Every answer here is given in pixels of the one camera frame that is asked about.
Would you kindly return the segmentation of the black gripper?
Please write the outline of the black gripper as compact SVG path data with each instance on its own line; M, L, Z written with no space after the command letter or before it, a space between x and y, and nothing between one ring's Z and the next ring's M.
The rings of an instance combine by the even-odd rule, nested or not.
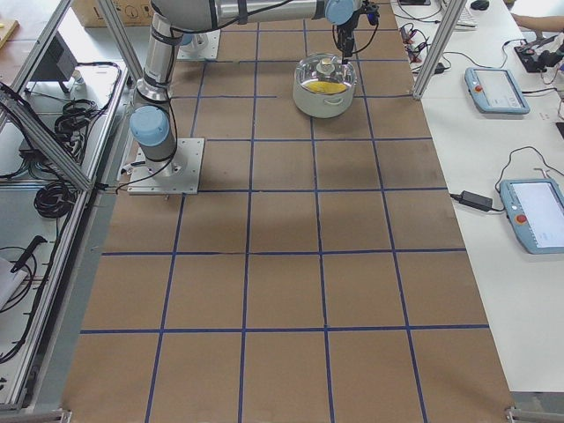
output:
M344 24L336 26L337 44L342 44L343 61L348 61L353 54L354 30L357 25L358 13L355 11Z

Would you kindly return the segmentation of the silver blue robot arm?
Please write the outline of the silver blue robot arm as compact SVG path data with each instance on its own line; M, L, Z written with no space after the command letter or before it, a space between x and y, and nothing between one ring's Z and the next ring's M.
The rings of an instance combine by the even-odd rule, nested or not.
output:
M152 8L130 130L153 170L181 165L175 132L185 127L183 106L197 134L251 154L261 138L290 139L290 128L269 124L297 123L302 143L308 118L335 118L353 103L359 1L154 1ZM227 51L209 70L199 68L197 98L173 99L185 69L181 48L222 29Z

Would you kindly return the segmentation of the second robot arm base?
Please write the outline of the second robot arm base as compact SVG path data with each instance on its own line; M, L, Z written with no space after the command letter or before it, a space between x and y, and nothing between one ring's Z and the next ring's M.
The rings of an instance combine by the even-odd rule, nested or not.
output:
M207 48L208 44L208 36L205 33L184 33L180 44L180 51L189 56L197 56Z

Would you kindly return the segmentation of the person's hand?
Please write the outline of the person's hand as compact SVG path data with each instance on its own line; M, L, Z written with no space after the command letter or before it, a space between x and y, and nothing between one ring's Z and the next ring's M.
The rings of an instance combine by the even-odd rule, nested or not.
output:
M511 16L519 27L526 28L527 30L531 30L531 31L535 29L534 17L518 15L515 13L512 13Z

